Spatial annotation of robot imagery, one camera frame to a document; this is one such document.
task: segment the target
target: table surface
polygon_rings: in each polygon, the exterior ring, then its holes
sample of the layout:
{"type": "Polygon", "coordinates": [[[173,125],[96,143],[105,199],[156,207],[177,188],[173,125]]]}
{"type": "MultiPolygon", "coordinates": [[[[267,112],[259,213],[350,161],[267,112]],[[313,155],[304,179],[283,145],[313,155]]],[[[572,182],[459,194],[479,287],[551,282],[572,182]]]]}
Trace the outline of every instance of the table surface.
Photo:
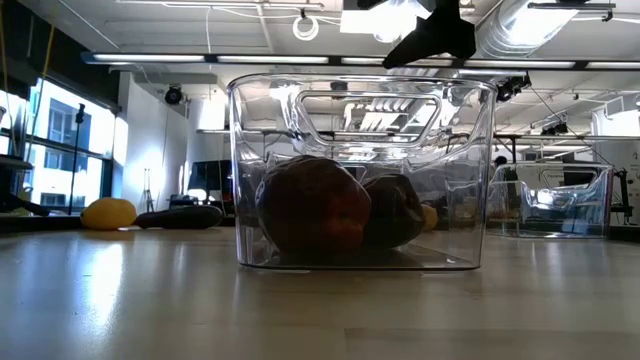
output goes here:
{"type": "Polygon", "coordinates": [[[0,359],[637,359],[640,246],[488,237],[456,273],[242,268],[233,229],[0,238],[0,359]]]}

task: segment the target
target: yellow fruit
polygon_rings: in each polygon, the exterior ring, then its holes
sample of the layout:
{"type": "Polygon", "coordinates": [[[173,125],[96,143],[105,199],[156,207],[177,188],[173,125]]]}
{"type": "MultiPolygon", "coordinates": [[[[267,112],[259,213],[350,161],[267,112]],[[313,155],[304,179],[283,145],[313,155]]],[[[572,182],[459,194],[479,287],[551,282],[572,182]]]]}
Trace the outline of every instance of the yellow fruit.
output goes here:
{"type": "Polygon", "coordinates": [[[422,205],[422,211],[427,221],[424,222],[422,231],[433,230],[438,225],[438,212],[429,205],[422,205]]]}
{"type": "Polygon", "coordinates": [[[127,200],[102,198],[80,214],[82,225],[93,230],[117,230],[136,220],[136,208],[127,200]]]}

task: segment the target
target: ceiling light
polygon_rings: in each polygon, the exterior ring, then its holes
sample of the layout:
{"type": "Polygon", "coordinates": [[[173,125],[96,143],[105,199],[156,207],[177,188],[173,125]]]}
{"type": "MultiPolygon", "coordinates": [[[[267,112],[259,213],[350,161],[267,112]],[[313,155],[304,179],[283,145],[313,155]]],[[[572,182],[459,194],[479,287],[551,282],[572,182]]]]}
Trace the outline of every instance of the ceiling light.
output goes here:
{"type": "Polygon", "coordinates": [[[529,9],[538,10],[589,10],[607,11],[616,8],[616,4],[580,4],[578,1],[565,1],[563,3],[534,3],[527,4],[529,9]]]}
{"type": "Polygon", "coordinates": [[[94,60],[101,63],[141,63],[141,62],[204,62],[204,55],[160,55],[160,54],[95,54],[94,60]]]}
{"type": "Polygon", "coordinates": [[[384,58],[342,58],[341,62],[345,65],[382,65],[384,58]]]}
{"type": "Polygon", "coordinates": [[[386,1],[369,10],[344,9],[340,16],[340,32],[372,34],[383,43],[407,36],[416,28],[416,17],[430,13],[417,1],[386,1]]]}
{"type": "Polygon", "coordinates": [[[620,69],[620,70],[637,70],[640,68],[640,62],[637,61],[592,61],[587,65],[587,69],[620,69]]]}
{"type": "Polygon", "coordinates": [[[408,65],[420,65],[420,66],[438,66],[438,67],[448,67],[451,66],[453,60],[451,59],[422,59],[417,60],[408,65]]]}
{"type": "Polygon", "coordinates": [[[294,9],[318,9],[323,10],[321,3],[309,4],[299,2],[251,2],[251,1],[164,1],[164,0],[116,0],[120,4],[162,5],[168,7],[246,7],[255,9],[260,5],[263,8],[294,8],[294,9]]]}
{"type": "Polygon", "coordinates": [[[327,56],[261,56],[261,55],[220,55],[218,62],[223,64],[327,64],[327,56]]]}
{"type": "Polygon", "coordinates": [[[535,61],[535,60],[467,60],[468,67],[485,68],[517,68],[517,69],[569,69],[575,66],[574,61],[535,61]]]}
{"type": "Polygon", "coordinates": [[[298,17],[293,22],[293,35],[295,35],[296,38],[298,38],[298,40],[311,41],[315,39],[316,36],[318,36],[318,32],[320,31],[320,26],[318,25],[318,20],[315,18],[315,16],[308,16],[306,17],[306,19],[311,20],[311,29],[307,31],[302,31],[300,30],[300,22],[304,19],[305,18],[303,17],[298,17]]]}
{"type": "Polygon", "coordinates": [[[469,70],[460,69],[457,74],[460,75],[480,75],[480,76],[527,76],[525,70],[469,70]]]}

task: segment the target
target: transparent storage container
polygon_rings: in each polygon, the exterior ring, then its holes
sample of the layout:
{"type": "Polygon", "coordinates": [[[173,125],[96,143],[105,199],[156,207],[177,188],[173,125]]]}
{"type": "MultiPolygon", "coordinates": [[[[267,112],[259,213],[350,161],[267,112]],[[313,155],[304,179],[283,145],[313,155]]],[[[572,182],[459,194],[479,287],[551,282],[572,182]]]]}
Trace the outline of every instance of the transparent storage container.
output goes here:
{"type": "Polygon", "coordinates": [[[228,91],[241,264],[480,266],[492,85],[282,74],[228,91]]]}
{"type": "Polygon", "coordinates": [[[511,237],[606,238],[613,168],[523,163],[496,169],[487,232],[511,237]]]}

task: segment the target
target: wall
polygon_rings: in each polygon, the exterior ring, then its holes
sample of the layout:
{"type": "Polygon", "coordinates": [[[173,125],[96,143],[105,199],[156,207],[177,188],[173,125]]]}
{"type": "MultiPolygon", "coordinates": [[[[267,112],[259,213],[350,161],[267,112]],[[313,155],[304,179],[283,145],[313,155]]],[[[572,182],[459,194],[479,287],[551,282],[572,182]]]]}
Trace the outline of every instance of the wall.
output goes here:
{"type": "Polygon", "coordinates": [[[180,191],[189,124],[184,116],[135,83],[131,74],[121,74],[120,87],[119,117],[128,126],[122,198],[136,205],[139,213],[146,211],[143,193],[148,169],[154,206],[165,210],[170,195],[180,191]]]}
{"type": "MultiPolygon", "coordinates": [[[[596,111],[592,116],[594,135],[607,136],[640,136],[640,122],[638,112],[623,112],[610,116],[605,116],[602,110],[596,111]]],[[[629,192],[629,204],[634,207],[631,223],[640,223],[640,144],[636,141],[606,141],[597,143],[594,148],[605,160],[595,155],[595,161],[606,164],[610,162],[617,170],[626,169],[627,180],[631,184],[627,185],[629,192]]],[[[613,179],[614,202],[621,202],[620,179],[613,179]]],[[[611,214],[611,225],[622,225],[623,215],[611,214]]]]}

